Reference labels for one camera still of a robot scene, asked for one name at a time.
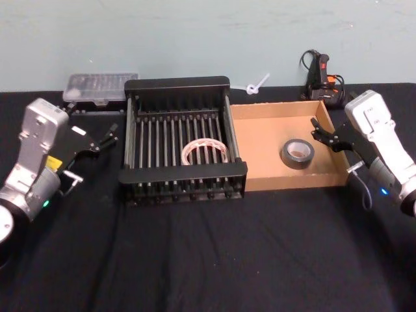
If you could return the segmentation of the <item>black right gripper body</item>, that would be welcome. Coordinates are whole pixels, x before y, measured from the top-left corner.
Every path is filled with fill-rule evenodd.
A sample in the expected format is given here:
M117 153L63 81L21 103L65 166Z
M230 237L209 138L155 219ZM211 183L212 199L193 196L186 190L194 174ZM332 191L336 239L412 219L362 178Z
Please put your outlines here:
M334 152L353 151L365 163L367 168L378 157L372 144L354 128L350 121L345 121L334 132Z

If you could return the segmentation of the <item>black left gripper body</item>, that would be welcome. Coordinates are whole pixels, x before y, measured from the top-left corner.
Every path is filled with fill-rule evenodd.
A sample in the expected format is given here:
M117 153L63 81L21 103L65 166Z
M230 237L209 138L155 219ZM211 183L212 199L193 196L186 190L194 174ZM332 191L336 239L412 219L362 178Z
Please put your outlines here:
M46 167L60 179L58 193L68 195L84 179L72 172L71 167L83 157L95 157L99 151L91 150L91 143L97 143L85 130L71 126L63 137L55 142L46 159Z

